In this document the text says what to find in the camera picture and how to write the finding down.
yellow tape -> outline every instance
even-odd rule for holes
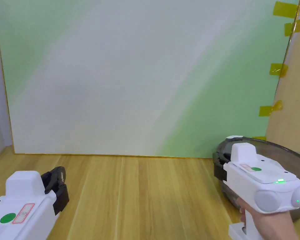
[[[259,117],[269,117],[271,112],[280,111],[283,109],[281,100],[277,101],[273,106],[262,106],[259,110]]]
[[[265,136],[263,136],[263,137],[252,137],[252,138],[267,141],[267,138]]]
[[[287,73],[288,66],[282,63],[272,63],[270,66],[270,75],[284,77]]]
[[[295,18],[298,12],[298,5],[276,1],[273,9],[273,15],[286,18]]]
[[[286,37],[287,37],[287,36],[290,36],[291,33],[292,33],[292,31],[293,31],[293,23],[286,23],[286,24],[284,25],[284,35],[285,35]],[[297,22],[296,22],[296,27],[295,27],[295,29],[294,29],[293,32],[297,33],[297,32],[299,32],[299,31],[300,31],[300,19],[297,20]]]

human hand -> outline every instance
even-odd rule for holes
[[[254,210],[241,198],[237,200],[241,206],[240,221],[246,226],[245,211],[248,211],[253,218],[254,224],[260,235],[265,240],[298,240],[297,233],[289,212],[278,212],[273,214],[262,214]]]

gray round knob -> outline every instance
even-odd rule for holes
[[[279,196],[273,191],[256,192],[254,201],[259,209],[268,213],[274,212],[280,207]]]
[[[295,208],[300,208],[300,187],[294,190],[291,198],[291,203]]]

green circular sticker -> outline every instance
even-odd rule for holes
[[[252,167],[251,168],[253,171],[261,171],[262,169],[258,168],[258,167]]]
[[[9,223],[16,217],[15,213],[8,213],[0,219],[0,223]]]

beige wall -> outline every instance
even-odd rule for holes
[[[289,48],[287,75],[281,78],[275,102],[283,101],[283,110],[272,112],[267,139],[300,152],[300,32]]]

